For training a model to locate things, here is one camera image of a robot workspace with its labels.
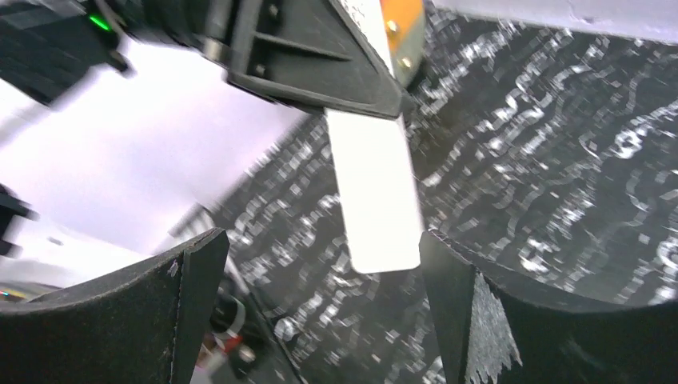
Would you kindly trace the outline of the white remote control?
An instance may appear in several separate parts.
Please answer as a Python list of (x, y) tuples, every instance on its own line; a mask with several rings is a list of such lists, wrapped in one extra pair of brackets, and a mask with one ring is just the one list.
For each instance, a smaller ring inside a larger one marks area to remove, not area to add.
[[(393, 72), (380, 1), (342, 1)], [(361, 274), (420, 264), (424, 230), (402, 118), (325, 113), (350, 261)]]

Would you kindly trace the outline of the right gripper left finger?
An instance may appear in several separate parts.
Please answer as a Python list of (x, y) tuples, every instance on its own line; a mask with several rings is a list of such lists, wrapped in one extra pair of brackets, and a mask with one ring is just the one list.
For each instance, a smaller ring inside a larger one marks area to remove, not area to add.
[(187, 383), (229, 251), (221, 228), (29, 302), (1, 306), (4, 383)]

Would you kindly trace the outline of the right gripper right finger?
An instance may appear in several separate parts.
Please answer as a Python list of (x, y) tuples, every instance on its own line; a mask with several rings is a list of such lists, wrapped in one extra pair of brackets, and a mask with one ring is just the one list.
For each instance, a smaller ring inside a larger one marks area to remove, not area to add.
[(626, 306), (538, 282), (435, 231), (421, 273), (449, 383), (674, 383), (677, 304)]

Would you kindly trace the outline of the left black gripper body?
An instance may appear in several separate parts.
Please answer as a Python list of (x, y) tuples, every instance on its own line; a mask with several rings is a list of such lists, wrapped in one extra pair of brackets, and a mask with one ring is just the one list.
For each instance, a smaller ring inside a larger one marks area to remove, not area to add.
[(403, 94), (338, 1), (212, 1), (204, 55), (231, 86), (301, 110), (396, 118)]

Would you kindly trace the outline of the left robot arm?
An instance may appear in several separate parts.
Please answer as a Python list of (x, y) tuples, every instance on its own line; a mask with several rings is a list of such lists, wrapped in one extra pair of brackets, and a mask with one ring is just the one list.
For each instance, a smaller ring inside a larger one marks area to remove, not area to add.
[(4, 1), (1, 77), (48, 106), (93, 66), (129, 72), (126, 36), (196, 50), (269, 102), (401, 112), (401, 86), (338, 1)]

